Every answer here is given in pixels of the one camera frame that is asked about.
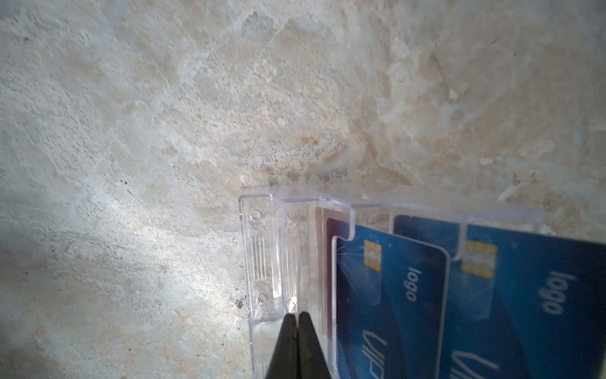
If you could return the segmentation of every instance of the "transparent acrylic display stand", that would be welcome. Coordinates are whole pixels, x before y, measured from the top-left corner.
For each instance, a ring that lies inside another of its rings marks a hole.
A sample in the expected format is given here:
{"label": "transparent acrylic display stand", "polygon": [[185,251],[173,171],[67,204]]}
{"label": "transparent acrylic display stand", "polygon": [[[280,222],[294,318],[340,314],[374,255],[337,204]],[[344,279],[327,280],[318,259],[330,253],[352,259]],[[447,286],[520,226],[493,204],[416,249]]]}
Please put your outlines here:
{"label": "transparent acrylic display stand", "polygon": [[328,368],[338,378],[337,237],[326,240],[326,217],[339,215],[349,223],[347,235],[338,236],[348,241],[356,224],[392,233],[398,215],[458,223],[452,261],[465,253],[469,224],[537,232],[543,221],[537,209],[383,182],[244,189],[239,205],[254,379],[265,375],[284,315],[302,311],[311,315]]}

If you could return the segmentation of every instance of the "floor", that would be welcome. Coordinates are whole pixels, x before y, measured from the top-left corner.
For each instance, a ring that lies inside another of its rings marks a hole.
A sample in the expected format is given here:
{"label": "floor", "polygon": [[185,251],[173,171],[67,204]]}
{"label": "floor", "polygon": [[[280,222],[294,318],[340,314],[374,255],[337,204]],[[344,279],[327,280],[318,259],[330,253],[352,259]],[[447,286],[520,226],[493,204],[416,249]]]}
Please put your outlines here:
{"label": "floor", "polygon": [[601,0],[3,0],[0,376],[249,378],[241,187],[606,241]]}

